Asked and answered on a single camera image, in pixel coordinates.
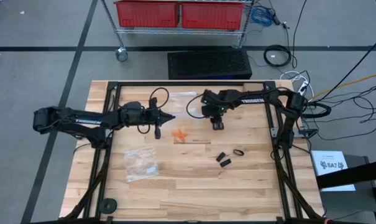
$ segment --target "wooden tabletop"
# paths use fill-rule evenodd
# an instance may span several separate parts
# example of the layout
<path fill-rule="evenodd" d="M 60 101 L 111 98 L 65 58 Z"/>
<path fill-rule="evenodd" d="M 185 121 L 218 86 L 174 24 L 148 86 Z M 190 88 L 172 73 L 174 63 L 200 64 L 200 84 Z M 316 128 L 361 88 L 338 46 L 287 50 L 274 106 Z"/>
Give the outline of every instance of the wooden tabletop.
<path fill-rule="evenodd" d="M 275 82 L 277 86 L 292 88 L 291 81 Z M 92 82 L 86 111 L 102 112 L 107 84 L 107 81 Z M 139 101 L 148 107 L 149 96 L 157 87 L 124 86 L 119 104 Z M 275 161 L 270 157 L 272 145 L 265 106 L 243 105 L 229 110 L 223 116 L 225 130 L 213 131 L 210 120 L 193 119 L 185 112 L 192 93 L 188 96 L 178 94 L 200 94 L 204 89 L 216 93 L 226 89 L 261 90 L 262 86 L 246 83 L 243 86 L 167 86 L 167 89 L 172 95 L 162 110 L 177 118 L 161 127 L 161 139 L 154 138 L 154 129 L 148 134 L 138 133 L 136 127 L 114 133 L 104 196 L 117 201 L 117 210 L 111 214 L 114 219 L 272 221 L 276 216 L 283 217 Z M 163 91 L 155 96 L 158 105 L 166 99 Z M 190 111 L 199 116 L 200 106 L 198 99 L 192 102 Z M 185 142 L 172 135 L 179 129 L 187 134 Z M 87 142 L 78 141 L 77 146 Z M 303 139 L 296 138 L 294 144 L 307 149 Z M 127 183 L 124 153 L 148 146 L 155 148 L 160 174 Z M 234 155 L 233 149 L 240 149 L 245 155 Z M 225 152 L 232 161 L 224 168 L 216 161 L 221 152 Z M 290 152 L 298 189 L 322 215 L 323 207 L 310 155 L 294 147 Z M 60 217 L 71 212 L 85 193 L 93 157 L 94 149 L 89 146 L 75 153 Z M 294 217 L 289 191 L 288 199 Z M 93 203 L 91 207 L 91 216 L 95 205 Z"/>

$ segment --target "red plastic crate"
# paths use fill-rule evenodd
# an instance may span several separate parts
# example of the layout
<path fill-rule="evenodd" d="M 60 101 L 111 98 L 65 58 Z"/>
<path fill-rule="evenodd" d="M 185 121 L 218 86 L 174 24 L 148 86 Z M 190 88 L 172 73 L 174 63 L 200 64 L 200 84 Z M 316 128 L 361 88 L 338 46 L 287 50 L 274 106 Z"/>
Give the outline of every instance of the red plastic crate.
<path fill-rule="evenodd" d="M 182 27 L 238 30 L 243 6 L 231 2 L 182 3 Z"/>
<path fill-rule="evenodd" d="M 115 2 L 121 27 L 176 27 L 176 2 Z"/>

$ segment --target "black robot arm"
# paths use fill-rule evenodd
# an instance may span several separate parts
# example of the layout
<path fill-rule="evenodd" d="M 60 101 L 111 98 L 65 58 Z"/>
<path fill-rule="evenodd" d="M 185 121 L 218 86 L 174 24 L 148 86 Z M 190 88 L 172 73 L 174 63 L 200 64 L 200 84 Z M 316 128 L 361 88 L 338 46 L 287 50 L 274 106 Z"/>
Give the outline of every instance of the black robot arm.
<path fill-rule="evenodd" d="M 279 96 L 287 96 L 286 106 L 279 100 Z M 218 94 L 211 90 L 205 90 L 201 98 L 203 106 L 201 112 L 205 118 L 210 118 L 214 130 L 224 129 L 222 115 L 229 109 L 237 108 L 244 104 L 269 103 L 274 105 L 286 116 L 283 127 L 278 130 L 278 145 L 291 148 L 293 144 L 293 127 L 301 116 L 305 97 L 287 88 L 274 88 L 263 91 L 222 90 Z"/>
<path fill-rule="evenodd" d="M 160 139 L 162 124 L 174 119 L 173 115 L 157 108 L 157 98 L 149 100 L 149 107 L 144 108 L 139 102 L 124 104 L 117 111 L 95 113 L 71 108 L 48 107 L 34 112 L 33 129 L 40 134 L 61 131 L 76 138 L 87 138 L 91 147 L 108 147 L 106 130 L 120 130 L 123 127 L 154 125 L 155 138 Z M 95 124 L 89 128 L 81 124 Z"/>

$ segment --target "caster wheel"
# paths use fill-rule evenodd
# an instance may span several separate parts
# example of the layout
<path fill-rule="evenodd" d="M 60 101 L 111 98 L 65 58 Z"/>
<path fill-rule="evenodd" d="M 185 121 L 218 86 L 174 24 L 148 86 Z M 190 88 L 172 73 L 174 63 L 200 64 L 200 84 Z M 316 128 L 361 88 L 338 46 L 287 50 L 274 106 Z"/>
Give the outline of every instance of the caster wheel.
<path fill-rule="evenodd" d="M 127 58 L 128 58 L 127 50 L 124 47 L 123 48 L 121 47 L 116 50 L 116 59 L 119 62 L 123 62 L 127 60 Z"/>

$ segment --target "clear plastic bag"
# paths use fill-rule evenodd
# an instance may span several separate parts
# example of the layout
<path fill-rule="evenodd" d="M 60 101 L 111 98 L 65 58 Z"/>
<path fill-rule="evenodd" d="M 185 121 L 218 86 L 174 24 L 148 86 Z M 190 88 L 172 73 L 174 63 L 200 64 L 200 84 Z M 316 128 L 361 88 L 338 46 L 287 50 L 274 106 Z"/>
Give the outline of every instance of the clear plastic bag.
<path fill-rule="evenodd" d="M 158 175 L 156 149 L 153 146 L 125 152 L 124 159 L 127 182 Z"/>

